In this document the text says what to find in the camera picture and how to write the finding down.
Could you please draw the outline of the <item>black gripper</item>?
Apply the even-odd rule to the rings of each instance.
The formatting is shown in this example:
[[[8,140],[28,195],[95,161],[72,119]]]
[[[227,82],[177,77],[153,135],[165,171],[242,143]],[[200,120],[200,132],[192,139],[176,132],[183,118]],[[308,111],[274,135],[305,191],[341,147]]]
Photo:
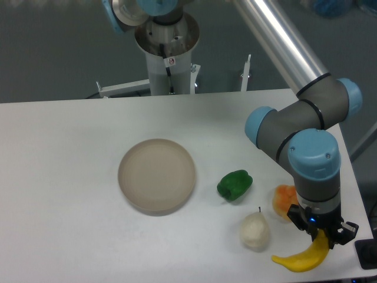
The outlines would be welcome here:
[[[326,229],[330,249],[335,245],[346,245],[356,238],[359,225],[344,222],[340,195],[324,202],[313,202],[300,195],[297,199],[299,204],[291,204],[287,216],[299,230],[311,235],[311,226]]]

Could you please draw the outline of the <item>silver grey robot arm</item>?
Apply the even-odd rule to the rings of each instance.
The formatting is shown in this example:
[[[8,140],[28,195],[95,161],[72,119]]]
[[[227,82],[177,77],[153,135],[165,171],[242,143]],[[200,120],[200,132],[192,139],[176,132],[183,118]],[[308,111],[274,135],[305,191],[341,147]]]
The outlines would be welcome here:
[[[151,94],[194,90],[190,53],[200,33],[184,12],[184,1],[102,4],[116,31],[135,30],[147,58]],[[330,248],[344,245],[356,237],[358,226],[341,215],[340,153],[328,129],[360,109],[361,91],[351,80],[332,77],[276,1],[234,5],[297,97],[283,110],[254,110],[246,120],[246,136],[292,175],[298,203],[287,215],[296,227],[312,239],[323,232]]]

